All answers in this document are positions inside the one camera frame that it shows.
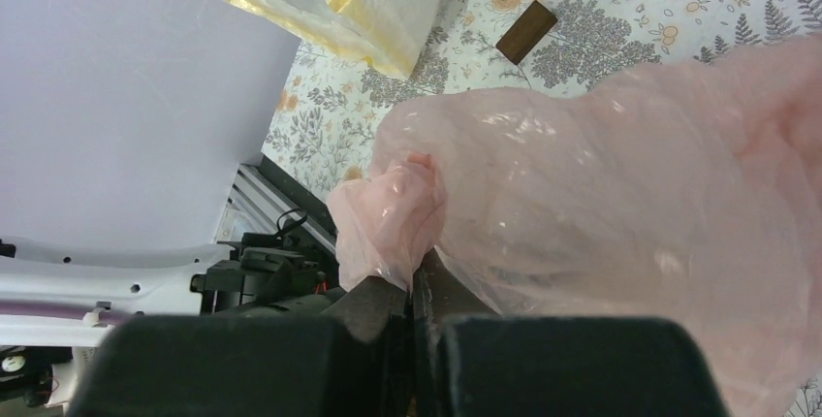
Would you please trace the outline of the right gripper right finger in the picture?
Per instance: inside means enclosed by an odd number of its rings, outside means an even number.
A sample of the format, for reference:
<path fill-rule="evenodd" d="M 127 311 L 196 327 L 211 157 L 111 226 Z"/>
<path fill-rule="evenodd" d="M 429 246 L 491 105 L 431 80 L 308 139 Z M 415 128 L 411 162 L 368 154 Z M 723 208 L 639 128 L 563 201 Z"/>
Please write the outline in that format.
<path fill-rule="evenodd" d="M 652 317 L 499 316 L 429 252 L 414 276 L 421 416 L 724 416 L 691 336 Z"/>

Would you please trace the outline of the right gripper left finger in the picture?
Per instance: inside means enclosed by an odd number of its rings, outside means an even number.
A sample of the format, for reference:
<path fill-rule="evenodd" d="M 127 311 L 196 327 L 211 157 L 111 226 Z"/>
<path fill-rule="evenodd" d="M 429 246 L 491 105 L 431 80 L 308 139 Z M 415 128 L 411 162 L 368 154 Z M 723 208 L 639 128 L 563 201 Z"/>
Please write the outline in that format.
<path fill-rule="evenodd" d="M 315 315 L 137 316 L 96 349 L 69 414 L 394 414 L 406 301 L 370 277 Z"/>

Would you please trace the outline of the aluminium frame rail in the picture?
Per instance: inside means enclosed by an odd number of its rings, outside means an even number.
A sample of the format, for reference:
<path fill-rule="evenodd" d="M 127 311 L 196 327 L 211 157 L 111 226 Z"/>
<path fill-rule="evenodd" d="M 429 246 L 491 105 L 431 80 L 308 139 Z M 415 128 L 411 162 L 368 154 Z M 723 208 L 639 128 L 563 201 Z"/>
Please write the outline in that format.
<path fill-rule="evenodd" d="M 265 158 L 237 168 L 215 238 L 237 241 L 244 231 L 273 234 L 288 218 L 304 216 L 300 226 L 323 249 L 334 254 L 335 226 L 325 203 L 291 175 Z"/>

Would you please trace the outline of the pink trash bag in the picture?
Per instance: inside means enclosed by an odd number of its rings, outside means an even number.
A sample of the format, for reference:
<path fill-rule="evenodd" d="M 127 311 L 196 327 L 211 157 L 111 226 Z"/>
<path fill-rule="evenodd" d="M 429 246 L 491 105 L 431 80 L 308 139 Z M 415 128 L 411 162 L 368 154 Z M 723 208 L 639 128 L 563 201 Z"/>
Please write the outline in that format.
<path fill-rule="evenodd" d="M 781 415 L 821 369 L 821 38 L 402 102 L 327 206 L 345 289 L 438 249 L 502 314 L 674 320 L 733 415 Z"/>

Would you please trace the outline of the dark brown wooden block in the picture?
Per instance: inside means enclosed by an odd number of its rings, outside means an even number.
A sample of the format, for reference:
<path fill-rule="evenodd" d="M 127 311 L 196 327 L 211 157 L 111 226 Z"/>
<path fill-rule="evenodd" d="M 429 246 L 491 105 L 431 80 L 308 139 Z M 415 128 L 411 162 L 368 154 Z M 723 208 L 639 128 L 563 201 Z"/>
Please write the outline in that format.
<path fill-rule="evenodd" d="M 557 16 L 538 1 L 533 1 L 502 35 L 495 47 L 514 65 L 523 59 L 557 24 Z"/>

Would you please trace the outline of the floral patterned table mat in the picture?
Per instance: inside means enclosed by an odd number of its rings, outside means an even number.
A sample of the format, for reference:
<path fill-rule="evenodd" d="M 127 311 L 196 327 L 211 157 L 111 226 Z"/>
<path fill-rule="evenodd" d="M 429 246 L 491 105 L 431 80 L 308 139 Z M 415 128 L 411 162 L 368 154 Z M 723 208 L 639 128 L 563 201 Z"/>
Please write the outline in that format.
<path fill-rule="evenodd" d="M 496 43 L 538 1 L 557 24 L 514 65 Z M 710 64 L 740 46 L 821 38 L 821 0 L 440 0 L 407 79 L 385 76 L 302 40 L 264 154 L 327 204 L 367 176 L 378 126 L 396 105 L 475 89 L 575 98 L 641 64 Z"/>

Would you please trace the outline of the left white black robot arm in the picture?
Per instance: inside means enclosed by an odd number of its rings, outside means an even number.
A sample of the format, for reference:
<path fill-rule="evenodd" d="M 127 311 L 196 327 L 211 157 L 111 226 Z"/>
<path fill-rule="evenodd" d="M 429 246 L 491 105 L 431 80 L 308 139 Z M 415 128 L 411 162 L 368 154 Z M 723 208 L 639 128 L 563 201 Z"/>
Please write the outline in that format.
<path fill-rule="evenodd" d="M 115 251 L 1 240 L 1 343 L 94 347 L 137 315 L 209 314 L 315 295 L 312 252 L 237 242 Z"/>

